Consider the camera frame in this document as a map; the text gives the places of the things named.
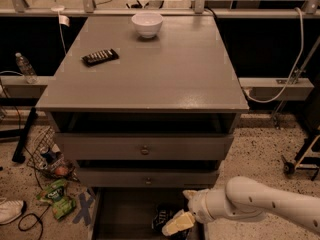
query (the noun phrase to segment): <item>drawer front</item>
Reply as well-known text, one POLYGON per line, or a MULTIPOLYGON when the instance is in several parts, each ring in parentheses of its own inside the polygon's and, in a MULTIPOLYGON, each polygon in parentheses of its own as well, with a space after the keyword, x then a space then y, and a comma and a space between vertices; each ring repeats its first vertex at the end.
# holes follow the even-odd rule
POLYGON ((223 160, 233 135, 108 137, 58 133, 55 141, 71 160, 223 160))
POLYGON ((133 188, 207 188, 212 187, 219 174, 211 172, 108 171, 77 169, 82 184, 91 187, 133 188))

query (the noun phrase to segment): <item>white shoe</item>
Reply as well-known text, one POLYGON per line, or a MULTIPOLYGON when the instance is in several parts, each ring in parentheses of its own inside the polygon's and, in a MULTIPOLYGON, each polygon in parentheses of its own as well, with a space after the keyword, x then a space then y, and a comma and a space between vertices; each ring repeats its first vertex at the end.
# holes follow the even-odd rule
POLYGON ((0 198, 0 225, 8 224, 17 219, 26 210, 26 202, 22 200, 7 201, 0 198))

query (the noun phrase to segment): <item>wire basket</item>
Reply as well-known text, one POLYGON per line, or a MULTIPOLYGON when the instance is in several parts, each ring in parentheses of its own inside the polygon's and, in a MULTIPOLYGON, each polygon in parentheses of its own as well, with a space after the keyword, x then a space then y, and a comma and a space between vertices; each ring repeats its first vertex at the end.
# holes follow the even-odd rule
POLYGON ((27 165, 36 169, 47 178, 65 178, 68 180, 78 181, 78 178, 75 174, 75 166, 69 160, 65 160, 64 155, 60 151, 52 151, 55 145, 53 140, 54 130, 49 127, 42 134, 43 137, 40 141, 38 141, 38 144, 33 154, 31 155, 27 165), (52 162, 48 162, 48 159, 46 159, 43 154, 43 150, 48 150, 48 153, 54 155, 55 159, 52 162))

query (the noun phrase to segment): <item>terrazzo floor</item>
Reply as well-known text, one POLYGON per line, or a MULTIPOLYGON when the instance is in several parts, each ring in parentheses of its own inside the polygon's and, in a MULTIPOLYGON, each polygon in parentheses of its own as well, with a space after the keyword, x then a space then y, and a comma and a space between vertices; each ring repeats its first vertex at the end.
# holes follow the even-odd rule
MULTIPOLYGON (((246 176, 264 183, 270 187, 292 191, 311 196, 320 197, 320 181, 311 181, 311 171, 297 171, 290 179, 283 174, 283 163, 281 155, 293 161, 295 154, 301 148, 306 133, 300 127, 294 115, 286 114, 280 116, 281 129, 273 127, 268 114, 244 114, 235 130, 235 139, 231 149, 220 167, 220 176, 215 188, 222 188, 224 184, 234 176, 246 176)), ((14 117, 5 118, 0 124, 0 130, 15 129, 17 127, 14 117)), ((46 129, 46 119, 38 117, 29 133, 27 148, 32 152, 35 139, 46 129)), ((46 205, 36 199, 40 192, 37 185, 34 170, 27 164, 30 155, 24 152, 26 162, 16 164, 11 161, 15 150, 17 139, 3 139, 0 142, 0 196, 9 200, 22 199, 27 202, 28 213, 38 216, 46 209, 46 205)), ((52 182, 51 179, 39 176, 42 186, 52 182)), ((85 193, 86 199, 89 194, 86 187, 80 183, 70 181, 67 194, 75 198, 77 208, 63 221, 58 222, 53 218, 51 210, 43 217, 43 240, 85 240, 88 239, 89 226, 85 225, 83 219, 74 223, 75 216, 80 211, 79 194, 85 193)), ((35 219, 26 218, 22 227, 33 224, 35 219)), ((0 226, 0 239, 38 239, 41 231, 39 224, 27 232, 18 229, 19 219, 14 222, 0 226)), ((219 219, 210 223, 207 227, 209 240, 241 240, 241 239, 290 239, 290 240, 313 240, 319 236, 294 225, 280 217, 268 214, 267 218, 259 223, 240 223, 219 219)))

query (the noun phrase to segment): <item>metal basket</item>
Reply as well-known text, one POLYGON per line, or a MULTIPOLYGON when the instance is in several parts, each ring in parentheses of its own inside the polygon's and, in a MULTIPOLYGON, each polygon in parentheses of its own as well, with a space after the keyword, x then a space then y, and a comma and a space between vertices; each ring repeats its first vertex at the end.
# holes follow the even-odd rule
POLYGON ((53 163, 47 163, 46 159, 41 156, 41 150, 49 148, 52 150, 55 145, 53 136, 54 130, 50 127, 43 132, 43 137, 37 144, 33 154, 31 155, 27 165, 39 171, 43 176, 47 178, 59 179, 65 178, 68 180, 78 181, 75 174, 75 166, 68 160, 64 159, 64 155, 61 152, 57 152, 57 160, 53 163), (65 175, 57 175, 56 169, 58 167, 64 167, 68 169, 68 173, 65 175))

